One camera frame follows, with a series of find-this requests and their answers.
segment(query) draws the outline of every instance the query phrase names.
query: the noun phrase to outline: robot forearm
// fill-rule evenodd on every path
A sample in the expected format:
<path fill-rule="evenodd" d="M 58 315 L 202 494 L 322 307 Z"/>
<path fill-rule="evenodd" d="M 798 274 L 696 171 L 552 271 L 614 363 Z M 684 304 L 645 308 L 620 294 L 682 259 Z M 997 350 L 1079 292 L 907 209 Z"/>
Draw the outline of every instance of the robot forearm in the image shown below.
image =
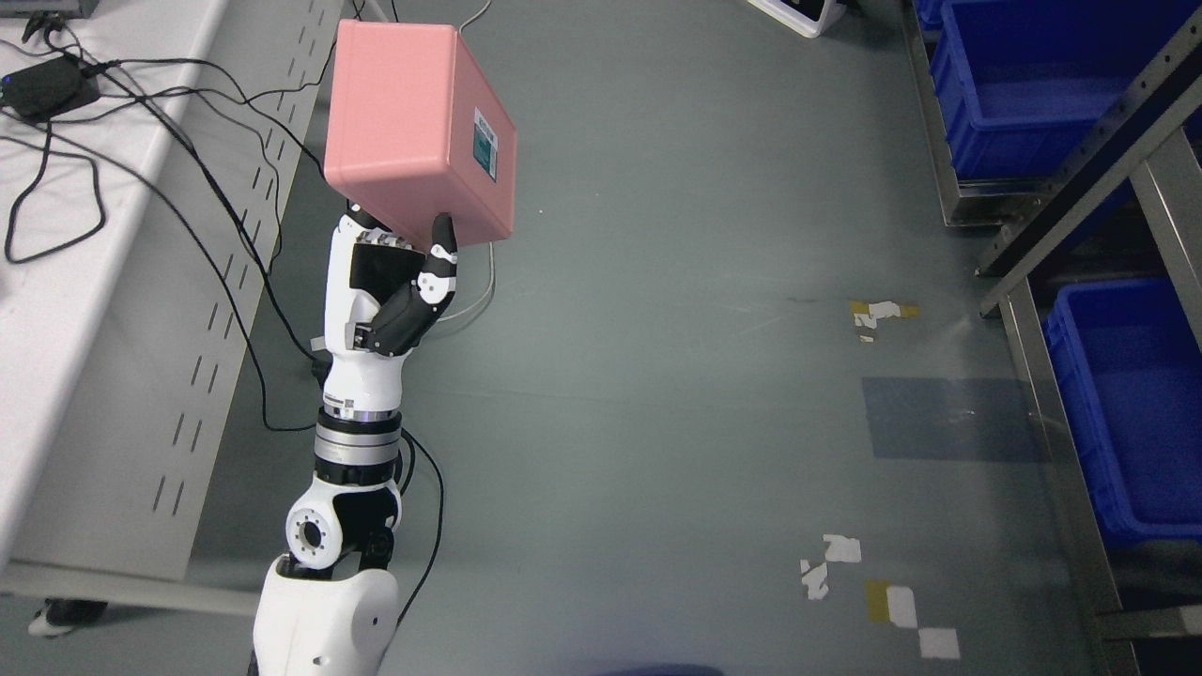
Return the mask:
<path fill-rule="evenodd" d="M 400 521 L 395 484 L 400 373 L 454 296 L 451 217 L 434 223 L 430 255 L 351 207 L 331 238 L 322 391 L 309 490 L 285 522 L 288 552 L 273 563 L 255 618 L 258 672 L 374 675 L 400 612 L 386 569 Z M 334 567 L 359 555 L 359 571 Z"/>

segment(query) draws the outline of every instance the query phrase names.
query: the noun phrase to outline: power adapter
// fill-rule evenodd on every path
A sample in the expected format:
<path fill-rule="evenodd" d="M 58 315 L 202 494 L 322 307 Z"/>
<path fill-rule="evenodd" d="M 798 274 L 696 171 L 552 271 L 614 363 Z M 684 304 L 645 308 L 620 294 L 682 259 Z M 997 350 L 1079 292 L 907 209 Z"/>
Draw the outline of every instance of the power adapter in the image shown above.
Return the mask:
<path fill-rule="evenodd" d="M 26 121 L 47 121 L 100 99 L 94 76 L 78 59 L 59 57 L 0 78 L 0 105 Z"/>

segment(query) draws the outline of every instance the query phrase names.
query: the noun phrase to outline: pink box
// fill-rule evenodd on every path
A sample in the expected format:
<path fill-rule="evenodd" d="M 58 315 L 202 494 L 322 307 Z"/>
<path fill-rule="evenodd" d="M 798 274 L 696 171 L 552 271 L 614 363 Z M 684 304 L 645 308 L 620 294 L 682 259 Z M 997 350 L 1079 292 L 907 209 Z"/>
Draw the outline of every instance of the pink box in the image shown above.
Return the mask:
<path fill-rule="evenodd" d="M 518 135 L 450 25 L 343 20 L 326 180 L 415 247 L 441 212 L 460 247 L 513 235 Z"/>

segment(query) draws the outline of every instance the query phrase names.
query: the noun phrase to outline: gray floor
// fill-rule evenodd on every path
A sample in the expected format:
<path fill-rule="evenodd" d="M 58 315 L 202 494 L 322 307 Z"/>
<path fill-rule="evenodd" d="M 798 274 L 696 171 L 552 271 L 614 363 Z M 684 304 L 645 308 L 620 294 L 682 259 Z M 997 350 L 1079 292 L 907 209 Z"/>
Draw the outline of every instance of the gray floor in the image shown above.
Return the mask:
<path fill-rule="evenodd" d="M 1089 672 L 1005 337 L 975 314 L 986 239 L 941 226 L 897 4 L 864 5 L 815 41 L 737 0 L 500 0 L 468 29 L 520 134 L 517 233 L 488 310 L 406 366 L 446 535 L 382 674 Z M 339 197 L 298 180 L 276 284 L 313 334 Z M 486 250 L 460 271 L 466 304 Z M 921 314 L 867 344 L 853 301 Z M 307 366 L 266 313 L 255 337 L 273 420 L 308 422 Z M 257 405 L 244 369 L 197 581 L 255 588 L 308 484 L 309 437 Z M 404 588 L 435 509 L 423 466 Z M 808 600 L 828 533 L 863 562 Z M 869 622 L 869 580 L 912 588 L 962 659 Z M 35 641 L 35 605 L 0 600 L 5 675 L 240 674 L 250 650 L 248 618 L 138 609 Z"/>

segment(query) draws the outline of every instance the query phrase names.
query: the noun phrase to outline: blue plastic bin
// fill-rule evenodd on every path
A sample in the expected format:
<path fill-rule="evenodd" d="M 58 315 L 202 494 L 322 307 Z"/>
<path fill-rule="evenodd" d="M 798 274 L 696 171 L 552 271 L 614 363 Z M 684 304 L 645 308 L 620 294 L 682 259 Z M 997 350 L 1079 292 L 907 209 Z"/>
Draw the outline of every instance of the blue plastic bin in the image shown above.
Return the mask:
<path fill-rule="evenodd" d="M 1106 544 L 1202 540 L 1202 351 L 1172 284 L 1066 286 L 1045 334 Z"/>
<path fill-rule="evenodd" d="M 915 0 L 915 10 L 918 11 L 918 25 L 922 30 L 944 28 L 944 0 Z"/>
<path fill-rule="evenodd" d="M 946 0 L 930 64 L 962 179 L 1053 173 L 1202 0 Z"/>

